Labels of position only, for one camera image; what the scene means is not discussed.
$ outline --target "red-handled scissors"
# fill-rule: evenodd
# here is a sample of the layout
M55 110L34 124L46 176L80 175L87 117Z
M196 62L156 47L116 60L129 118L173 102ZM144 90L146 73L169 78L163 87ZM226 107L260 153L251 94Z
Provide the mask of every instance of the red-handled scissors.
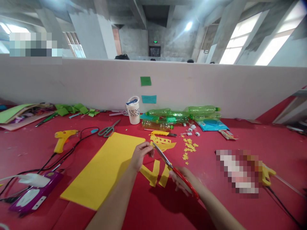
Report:
M174 168L170 161L166 158L166 156L164 155L164 153L159 149L159 147L154 143L154 146L157 150L157 152L159 153L159 155L162 157L162 159L165 161L165 163L167 164L168 167L170 167L174 173L180 177L181 180L183 180L183 182L187 185L187 187L191 190L192 196L198 200L199 199L199 195L196 192L195 188L191 185L191 183L182 175L181 172L179 172L176 168Z

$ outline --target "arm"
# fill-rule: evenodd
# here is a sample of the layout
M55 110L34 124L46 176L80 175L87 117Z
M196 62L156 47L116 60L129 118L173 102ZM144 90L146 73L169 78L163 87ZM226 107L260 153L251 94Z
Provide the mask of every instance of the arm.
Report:
M245 230L245 228L230 214L222 203L187 169L177 168L195 188L201 201L204 203L215 227L218 230ZM178 188L187 194L186 184L170 171L173 181Z
M131 191L144 156L153 157L153 147L149 142L136 146L131 162L109 197L100 206L86 230L120 230L125 219Z

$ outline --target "scissors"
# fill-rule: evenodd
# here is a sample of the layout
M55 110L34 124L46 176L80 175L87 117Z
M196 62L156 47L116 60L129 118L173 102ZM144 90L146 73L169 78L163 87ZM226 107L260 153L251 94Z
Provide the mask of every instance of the scissors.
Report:
M157 152L159 153L159 155L162 157L162 159L165 161L166 165L171 168L174 173L180 177L180 179L187 185L187 190L192 193L192 196L198 200L199 199L199 195L196 192L195 188L193 188L193 186L191 185L191 183L182 175L181 172L179 172L176 168L174 168L170 161L166 158L166 156L164 155L164 153L159 149L159 147L154 143L154 146L157 150Z
M114 132L114 126L117 125L118 122L120 122L121 119L119 119L117 122L115 122L114 125L112 125L111 127L105 127L104 129L102 129L98 135L99 136L103 136L103 137L109 137L111 136L111 134Z

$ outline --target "green plastic bottle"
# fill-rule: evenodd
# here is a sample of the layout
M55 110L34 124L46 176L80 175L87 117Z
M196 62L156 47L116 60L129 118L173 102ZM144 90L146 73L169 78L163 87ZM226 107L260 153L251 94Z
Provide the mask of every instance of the green plastic bottle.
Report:
M158 116L158 117L165 117L167 113L170 111L170 108L159 109L159 110L149 110L145 113L147 116Z
M221 108L215 107L213 105L188 107L189 114L200 114L200 113L211 114L218 111L221 111Z
M194 121L219 120L221 119L221 114L217 112L212 114L194 114L190 115L190 118Z
M174 129L173 125L170 125L166 122L162 122L162 121L156 122L156 121L151 121L151 120L143 120L142 127L146 129L155 129L155 130L161 130L161 131L168 131L168 130Z
M190 115L189 112L172 111L172 110L170 110L167 113L168 117L177 117L177 118L188 117L189 115Z
M165 117L161 120L158 120L158 122L166 122L169 125L175 125L175 124L183 124L187 123L189 121L189 117Z

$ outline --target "yellow glue gun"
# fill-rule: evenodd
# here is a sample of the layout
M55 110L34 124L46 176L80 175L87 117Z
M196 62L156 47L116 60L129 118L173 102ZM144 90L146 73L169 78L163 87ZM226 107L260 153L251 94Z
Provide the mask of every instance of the yellow glue gun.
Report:
M271 186L270 176L275 176L276 172L262 163L262 185Z
M54 137L58 138L58 142L57 145L55 146L54 152L55 153L62 153L63 152L63 147L65 142L67 141L67 139L72 136L75 135L78 131L77 130L66 130L63 132L56 132Z

